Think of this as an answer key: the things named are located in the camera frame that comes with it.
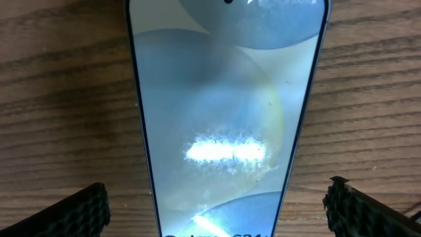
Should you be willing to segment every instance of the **wood surface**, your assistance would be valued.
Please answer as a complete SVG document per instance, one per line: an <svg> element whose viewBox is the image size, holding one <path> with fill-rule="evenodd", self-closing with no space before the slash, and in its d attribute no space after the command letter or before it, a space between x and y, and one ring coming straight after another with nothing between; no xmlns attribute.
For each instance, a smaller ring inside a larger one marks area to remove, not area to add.
<svg viewBox="0 0 421 237"><path fill-rule="evenodd" d="M331 176L421 201L420 22L421 1L334 0L277 236L333 236ZM157 236L122 1L0 0L0 228L94 182L103 236Z"/></svg>

